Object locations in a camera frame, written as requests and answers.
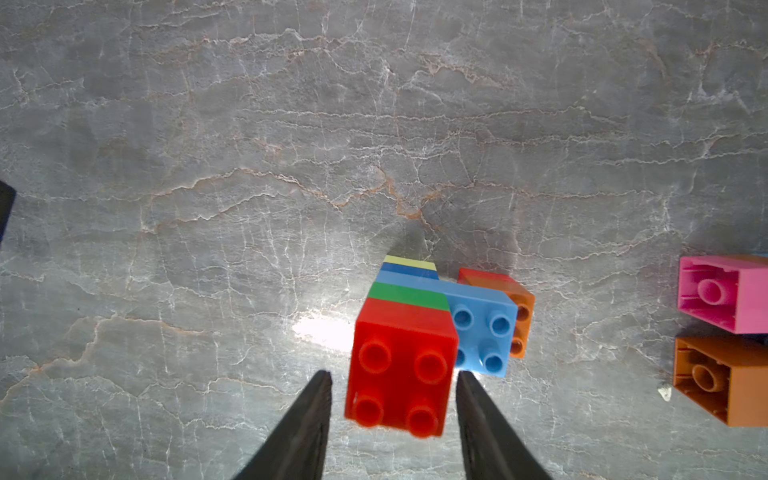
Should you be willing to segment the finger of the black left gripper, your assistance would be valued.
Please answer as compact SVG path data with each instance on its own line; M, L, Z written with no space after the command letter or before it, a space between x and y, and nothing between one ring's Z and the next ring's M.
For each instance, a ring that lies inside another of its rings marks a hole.
M7 183L0 181L0 240L4 238L15 198L16 190Z

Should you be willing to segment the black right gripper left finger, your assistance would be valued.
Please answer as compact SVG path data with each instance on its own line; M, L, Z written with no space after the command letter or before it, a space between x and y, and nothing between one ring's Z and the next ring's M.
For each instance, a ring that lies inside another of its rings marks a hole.
M332 377L317 371L237 479L320 479L332 405Z

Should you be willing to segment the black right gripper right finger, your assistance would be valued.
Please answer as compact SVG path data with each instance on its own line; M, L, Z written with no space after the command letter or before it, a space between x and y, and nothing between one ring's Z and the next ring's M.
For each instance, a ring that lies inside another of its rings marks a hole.
M467 479L551 479L469 371L458 374L456 404Z

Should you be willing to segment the red lego brick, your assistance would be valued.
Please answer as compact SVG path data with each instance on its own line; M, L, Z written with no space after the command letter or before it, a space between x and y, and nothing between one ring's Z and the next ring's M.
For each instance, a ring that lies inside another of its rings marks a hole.
M355 323L345 417L441 436L458 343L442 295L431 306L367 298Z
M502 284L516 284L508 275L485 272L480 270L473 270L468 268L460 268L458 274L458 282L461 284L478 286L481 282L501 282Z

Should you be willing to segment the light blue long lego brick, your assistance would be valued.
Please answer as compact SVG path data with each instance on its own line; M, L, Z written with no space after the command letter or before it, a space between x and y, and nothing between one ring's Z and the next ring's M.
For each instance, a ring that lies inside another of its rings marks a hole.
M455 367L503 378L515 332L517 306L496 290L382 270L376 281L446 296L459 337Z

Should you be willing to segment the brown-orange lego brick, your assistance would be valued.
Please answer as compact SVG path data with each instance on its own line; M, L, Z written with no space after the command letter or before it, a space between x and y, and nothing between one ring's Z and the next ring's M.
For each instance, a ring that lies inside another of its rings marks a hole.
M476 287L502 291L518 307L515 333L510 347L510 357L515 359L524 358L532 325L535 296L517 281L516 284L511 285L487 281L481 282Z

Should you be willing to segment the red lego brick front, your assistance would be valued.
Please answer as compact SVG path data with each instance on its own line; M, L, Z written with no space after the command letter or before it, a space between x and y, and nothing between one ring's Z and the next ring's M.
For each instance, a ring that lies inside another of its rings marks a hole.
M458 282L461 284L478 286L481 282L501 282L502 284L516 284L508 275L485 272L480 270L473 270L468 268L460 268L458 274Z

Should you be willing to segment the blue small lego brick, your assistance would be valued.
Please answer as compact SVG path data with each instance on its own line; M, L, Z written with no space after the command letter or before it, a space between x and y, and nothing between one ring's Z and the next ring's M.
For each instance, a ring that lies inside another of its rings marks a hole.
M381 266L381 271L388 271L398 274L410 275L415 277L423 277L438 280L439 276L436 270L424 269L420 267L412 267L408 265L401 265L395 263L385 262Z

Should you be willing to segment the orange lego brick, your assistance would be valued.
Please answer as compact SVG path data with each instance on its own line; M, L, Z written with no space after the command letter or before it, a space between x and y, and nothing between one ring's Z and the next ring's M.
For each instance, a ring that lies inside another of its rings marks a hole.
M756 341L677 338L673 386L730 427L767 425L767 347Z

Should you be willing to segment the pink small lego brick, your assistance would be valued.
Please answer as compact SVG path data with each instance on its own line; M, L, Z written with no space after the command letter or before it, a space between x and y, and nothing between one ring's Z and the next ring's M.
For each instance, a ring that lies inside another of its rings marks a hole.
M678 309L733 334L767 332L767 256L687 256Z

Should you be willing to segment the lime green lego brick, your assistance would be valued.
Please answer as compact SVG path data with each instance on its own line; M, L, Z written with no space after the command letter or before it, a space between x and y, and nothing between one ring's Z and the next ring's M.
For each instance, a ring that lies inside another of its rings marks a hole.
M414 259L408 259L403 257L397 257L393 255L386 255L384 259L385 263L390 264L397 264L401 266L407 266L407 267L413 267L413 268L419 268L424 270L432 270L436 271L436 266L434 263L429 261L423 261L423 260L414 260Z

